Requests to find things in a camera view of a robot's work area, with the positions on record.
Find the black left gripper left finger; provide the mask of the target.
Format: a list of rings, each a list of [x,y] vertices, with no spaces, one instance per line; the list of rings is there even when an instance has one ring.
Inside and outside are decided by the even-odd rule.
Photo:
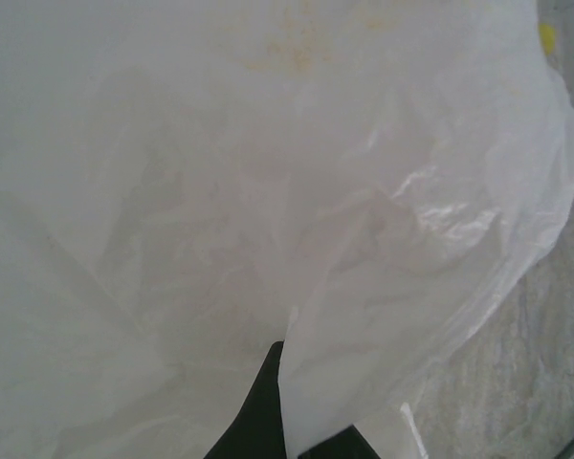
[[[235,419],[204,459],[287,459],[277,382],[282,349],[282,341],[270,347]]]

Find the white plastic bag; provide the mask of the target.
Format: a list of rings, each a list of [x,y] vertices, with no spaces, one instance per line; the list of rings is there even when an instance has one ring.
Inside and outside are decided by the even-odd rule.
[[[541,0],[0,0],[0,459],[203,459],[271,345],[289,459],[556,244]]]

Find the yellow-green pear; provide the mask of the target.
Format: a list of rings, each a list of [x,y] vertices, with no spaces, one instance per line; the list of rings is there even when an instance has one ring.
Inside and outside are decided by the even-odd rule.
[[[557,45],[557,32],[555,27],[551,24],[540,22],[539,34],[544,53],[546,55],[552,55]]]

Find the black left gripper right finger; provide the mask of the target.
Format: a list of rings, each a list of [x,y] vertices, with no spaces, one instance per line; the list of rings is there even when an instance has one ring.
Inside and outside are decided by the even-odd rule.
[[[302,453],[298,459],[381,459],[354,426]]]

